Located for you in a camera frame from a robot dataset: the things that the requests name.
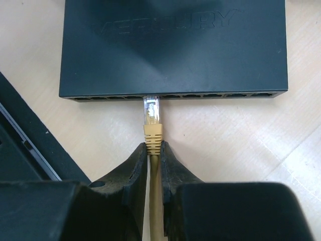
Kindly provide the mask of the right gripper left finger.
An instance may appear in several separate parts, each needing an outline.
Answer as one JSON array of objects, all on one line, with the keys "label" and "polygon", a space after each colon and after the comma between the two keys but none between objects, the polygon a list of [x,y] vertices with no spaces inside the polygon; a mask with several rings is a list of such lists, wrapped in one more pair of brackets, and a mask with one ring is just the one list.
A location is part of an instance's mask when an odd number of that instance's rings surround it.
[{"label": "right gripper left finger", "polygon": [[1,240],[141,240],[147,148],[89,185],[2,182]]}]

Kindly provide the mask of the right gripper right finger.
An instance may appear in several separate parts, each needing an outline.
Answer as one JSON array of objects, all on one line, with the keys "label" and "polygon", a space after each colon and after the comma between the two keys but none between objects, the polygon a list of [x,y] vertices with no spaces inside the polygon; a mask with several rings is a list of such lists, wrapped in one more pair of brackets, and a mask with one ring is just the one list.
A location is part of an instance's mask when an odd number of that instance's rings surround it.
[{"label": "right gripper right finger", "polygon": [[204,182],[165,141],[160,164],[169,240],[313,240],[297,197],[284,184]]}]

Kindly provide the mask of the black network switch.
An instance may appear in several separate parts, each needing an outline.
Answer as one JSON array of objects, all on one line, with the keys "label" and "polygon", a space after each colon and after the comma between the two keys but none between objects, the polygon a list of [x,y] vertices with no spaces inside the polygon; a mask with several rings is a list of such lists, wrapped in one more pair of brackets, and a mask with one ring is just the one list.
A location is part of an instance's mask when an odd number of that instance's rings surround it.
[{"label": "black network switch", "polygon": [[274,97],[285,1],[66,1],[59,96]]},{"label": "black network switch", "polygon": [[1,75],[1,181],[89,184],[73,161],[4,75]]}]

